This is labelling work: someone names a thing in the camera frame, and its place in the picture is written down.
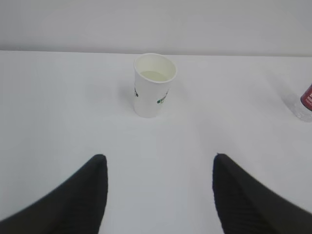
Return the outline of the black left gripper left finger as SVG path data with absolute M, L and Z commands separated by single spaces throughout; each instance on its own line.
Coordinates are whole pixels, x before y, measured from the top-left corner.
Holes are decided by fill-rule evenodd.
M 90 158 L 70 178 L 0 222 L 2 234 L 97 234 L 108 194 L 104 155 Z

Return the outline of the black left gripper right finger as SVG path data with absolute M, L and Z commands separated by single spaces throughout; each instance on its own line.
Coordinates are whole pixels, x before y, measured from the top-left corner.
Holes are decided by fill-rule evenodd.
M 310 234 L 312 214 L 282 198 L 226 154 L 213 161 L 212 189 L 226 234 Z

